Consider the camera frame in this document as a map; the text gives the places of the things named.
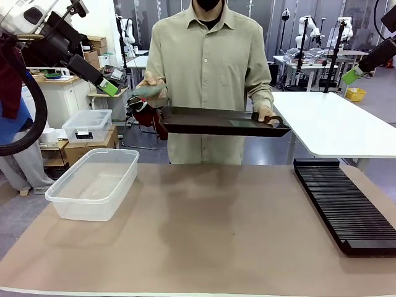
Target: black rack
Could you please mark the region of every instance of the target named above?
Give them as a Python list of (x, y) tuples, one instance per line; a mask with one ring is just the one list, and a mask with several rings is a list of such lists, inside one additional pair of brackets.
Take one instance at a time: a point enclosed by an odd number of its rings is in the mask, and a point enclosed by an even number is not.
[(333, 239), (349, 256), (396, 256), (396, 230), (335, 159), (295, 159), (294, 168)]

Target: black plastic tray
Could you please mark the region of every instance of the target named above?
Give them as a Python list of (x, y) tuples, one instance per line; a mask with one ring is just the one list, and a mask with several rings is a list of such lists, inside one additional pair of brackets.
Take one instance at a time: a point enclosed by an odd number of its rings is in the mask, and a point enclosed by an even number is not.
[(346, 255), (396, 256), (396, 230), (339, 168), (337, 159), (295, 159), (298, 179)]
[[(264, 123), (259, 123), (258, 113), (244, 111), (168, 106), (157, 113), (160, 124), (169, 133), (176, 134), (282, 137), (291, 130), (279, 116), (268, 117)], [(279, 122), (275, 127), (269, 124), (273, 119)]]

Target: black cable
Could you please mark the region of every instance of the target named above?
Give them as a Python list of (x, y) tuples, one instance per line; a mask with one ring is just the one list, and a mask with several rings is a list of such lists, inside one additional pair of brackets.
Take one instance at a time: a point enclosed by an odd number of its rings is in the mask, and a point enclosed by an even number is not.
[(16, 73), (18, 73), (18, 75), (22, 78), (26, 87), (32, 94), (36, 106), (36, 116), (33, 126), (22, 139), (11, 144), (0, 145), (0, 156), (13, 155), (32, 146), (43, 133), (48, 115), (43, 92), (41, 91), (35, 79), (26, 70), (25, 65), (22, 64), (14, 54), (15, 43), (16, 37), (9, 37), (2, 47), (0, 47), (0, 53), (7, 63), (13, 68), (13, 70), (15, 70)]
[(374, 27), (376, 28), (377, 33), (382, 38), (382, 40), (385, 40), (385, 37), (382, 36), (381, 31), (378, 29), (378, 26), (377, 26), (377, 7), (378, 7), (378, 2), (379, 2), (379, 0), (376, 1), (376, 5), (374, 6)]

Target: clear plastic container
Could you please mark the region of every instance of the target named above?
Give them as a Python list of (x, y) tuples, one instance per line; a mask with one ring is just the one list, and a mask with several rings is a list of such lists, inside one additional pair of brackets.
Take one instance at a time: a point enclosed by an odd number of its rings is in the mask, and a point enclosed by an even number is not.
[(135, 150), (98, 148), (89, 151), (45, 193), (61, 218), (110, 220), (137, 174)]
[(69, 142), (101, 142), (111, 127), (111, 110), (80, 110), (74, 114), (62, 129)]

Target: face mask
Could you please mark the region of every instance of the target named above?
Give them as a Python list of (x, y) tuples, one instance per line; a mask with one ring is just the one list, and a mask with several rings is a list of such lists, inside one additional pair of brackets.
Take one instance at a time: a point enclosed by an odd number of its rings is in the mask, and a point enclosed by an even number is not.
[(215, 8), (220, 0), (197, 0), (197, 2), (200, 8), (207, 12)]

